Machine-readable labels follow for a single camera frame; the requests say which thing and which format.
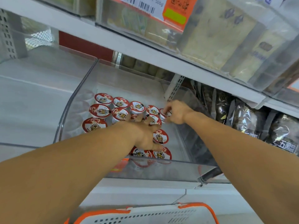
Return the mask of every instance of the red panel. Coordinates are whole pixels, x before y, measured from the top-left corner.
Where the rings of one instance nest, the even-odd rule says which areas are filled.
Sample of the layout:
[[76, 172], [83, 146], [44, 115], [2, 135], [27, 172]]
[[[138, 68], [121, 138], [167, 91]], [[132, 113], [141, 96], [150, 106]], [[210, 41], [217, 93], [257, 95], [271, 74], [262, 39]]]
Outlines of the red panel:
[[79, 37], [59, 31], [59, 44], [67, 48], [86, 53], [96, 58], [111, 62], [113, 50], [86, 41]]

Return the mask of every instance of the white shopping basket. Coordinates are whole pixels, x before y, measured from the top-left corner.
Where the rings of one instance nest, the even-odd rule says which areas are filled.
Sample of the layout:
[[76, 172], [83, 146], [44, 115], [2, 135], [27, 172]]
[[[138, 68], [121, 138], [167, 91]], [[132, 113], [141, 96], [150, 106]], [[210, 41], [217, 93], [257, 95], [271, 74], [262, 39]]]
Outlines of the white shopping basket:
[[140, 223], [219, 224], [214, 211], [205, 203], [91, 211], [84, 213], [74, 222], [74, 224]]

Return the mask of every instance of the forearm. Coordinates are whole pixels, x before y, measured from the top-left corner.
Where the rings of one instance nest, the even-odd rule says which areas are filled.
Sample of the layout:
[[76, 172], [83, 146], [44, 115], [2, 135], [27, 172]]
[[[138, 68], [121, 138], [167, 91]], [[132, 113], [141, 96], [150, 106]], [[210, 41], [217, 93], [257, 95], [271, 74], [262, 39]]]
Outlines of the forearm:
[[190, 112], [185, 121], [264, 223], [297, 223], [299, 159], [294, 154], [201, 113]]
[[98, 129], [0, 163], [0, 210], [5, 214], [0, 223], [63, 223], [134, 146], [127, 125]]

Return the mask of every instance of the person's left hand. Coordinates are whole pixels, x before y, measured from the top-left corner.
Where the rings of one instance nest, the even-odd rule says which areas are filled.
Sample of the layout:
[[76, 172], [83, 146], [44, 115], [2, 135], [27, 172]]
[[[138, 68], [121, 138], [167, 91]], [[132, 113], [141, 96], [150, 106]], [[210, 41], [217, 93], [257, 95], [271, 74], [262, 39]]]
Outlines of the person's left hand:
[[142, 119], [143, 115], [140, 114], [133, 121], [131, 115], [127, 115], [126, 122], [133, 126], [134, 134], [136, 135], [135, 146], [143, 150], [162, 151], [163, 146], [153, 142], [153, 133], [161, 128], [160, 125], [149, 125], [152, 117], [147, 117], [146, 120]]

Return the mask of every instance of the yellow label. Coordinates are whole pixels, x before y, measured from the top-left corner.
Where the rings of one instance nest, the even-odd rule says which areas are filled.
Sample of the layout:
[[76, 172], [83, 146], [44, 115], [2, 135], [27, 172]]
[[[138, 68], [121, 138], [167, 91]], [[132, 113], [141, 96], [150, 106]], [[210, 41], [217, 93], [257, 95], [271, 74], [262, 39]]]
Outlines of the yellow label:
[[170, 8], [167, 8], [163, 15], [182, 25], [185, 24], [187, 19], [185, 16], [178, 14]]

